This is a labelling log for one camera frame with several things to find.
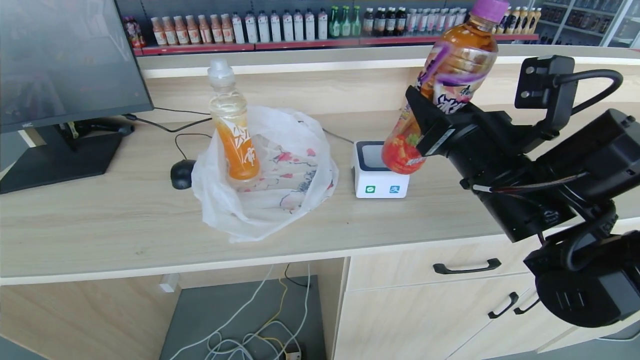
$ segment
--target monitor screen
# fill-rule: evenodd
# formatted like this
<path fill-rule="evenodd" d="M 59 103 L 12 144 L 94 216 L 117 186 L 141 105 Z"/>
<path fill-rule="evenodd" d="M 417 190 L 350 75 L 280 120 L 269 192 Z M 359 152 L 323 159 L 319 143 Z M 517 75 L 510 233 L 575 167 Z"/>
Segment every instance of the monitor screen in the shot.
<path fill-rule="evenodd" d="M 0 1 L 0 130 L 153 108 L 114 0 Z"/>

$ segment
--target green glass bottle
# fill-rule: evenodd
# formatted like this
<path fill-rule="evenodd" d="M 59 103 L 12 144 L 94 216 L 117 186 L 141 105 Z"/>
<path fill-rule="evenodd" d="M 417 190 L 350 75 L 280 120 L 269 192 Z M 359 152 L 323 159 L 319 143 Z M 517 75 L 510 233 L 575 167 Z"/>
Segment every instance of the green glass bottle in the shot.
<path fill-rule="evenodd" d="M 349 21 L 349 7 L 342 7 L 342 37 L 348 37 L 351 34 L 351 21 Z"/>
<path fill-rule="evenodd" d="M 329 25 L 329 35 L 332 38 L 340 37 L 340 20 L 338 19 L 338 6 L 331 7 L 331 24 Z"/>
<path fill-rule="evenodd" d="M 361 29 L 362 23 L 360 22 L 360 7 L 356 5 L 353 7 L 353 18 L 351 18 L 351 36 L 359 37 Z"/>

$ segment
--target white bottle cap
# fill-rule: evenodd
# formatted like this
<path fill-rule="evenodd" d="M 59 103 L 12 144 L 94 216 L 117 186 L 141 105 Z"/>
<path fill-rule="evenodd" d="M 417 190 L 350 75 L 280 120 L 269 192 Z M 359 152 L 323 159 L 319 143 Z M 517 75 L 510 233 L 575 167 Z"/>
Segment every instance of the white bottle cap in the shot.
<path fill-rule="evenodd" d="M 207 73 L 212 86 L 231 86 L 236 82 L 233 69 L 223 58 L 211 59 L 211 67 Z"/>

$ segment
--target monitor stand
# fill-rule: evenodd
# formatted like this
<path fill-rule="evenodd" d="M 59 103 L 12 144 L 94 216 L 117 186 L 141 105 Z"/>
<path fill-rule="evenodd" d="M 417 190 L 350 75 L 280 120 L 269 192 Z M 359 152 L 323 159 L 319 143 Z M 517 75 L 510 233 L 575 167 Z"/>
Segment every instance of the monitor stand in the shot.
<path fill-rule="evenodd" d="M 30 147 L 0 180 L 0 194 L 102 175 L 122 134 L 71 139 L 59 126 L 36 128 L 46 145 Z"/>

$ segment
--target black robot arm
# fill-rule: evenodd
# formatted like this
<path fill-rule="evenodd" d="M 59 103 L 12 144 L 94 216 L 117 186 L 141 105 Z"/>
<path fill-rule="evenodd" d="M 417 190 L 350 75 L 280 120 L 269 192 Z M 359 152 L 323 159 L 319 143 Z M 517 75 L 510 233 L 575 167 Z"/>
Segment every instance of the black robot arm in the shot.
<path fill-rule="evenodd" d="M 583 327 L 610 325 L 640 310 L 640 235 L 612 235 L 613 198 L 640 183 L 640 124 L 609 109 L 535 161 L 525 153 L 553 140 L 571 115 L 604 99 L 622 83 L 620 73 L 573 74 L 565 56 L 526 59 L 515 106 L 547 109 L 545 119 L 518 126 L 504 111 L 468 104 L 445 115 L 410 86 L 406 98 L 420 126 L 423 156 L 448 158 L 462 187 L 482 201 L 513 242 L 543 242 L 525 264 L 536 276 L 541 302 Z M 577 82 L 610 78 L 602 93 L 573 106 Z M 549 236 L 542 232 L 579 215 L 584 221 Z"/>

